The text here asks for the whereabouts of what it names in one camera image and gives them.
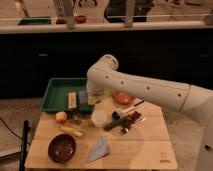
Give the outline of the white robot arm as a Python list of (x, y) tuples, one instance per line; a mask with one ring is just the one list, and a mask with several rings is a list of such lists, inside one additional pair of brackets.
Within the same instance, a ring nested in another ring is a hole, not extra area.
[(213, 171), (213, 90), (118, 72), (119, 62), (103, 55), (87, 71), (87, 92), (99, 96), (111, 88), (180, 112), (204, 126), (195, 171)]

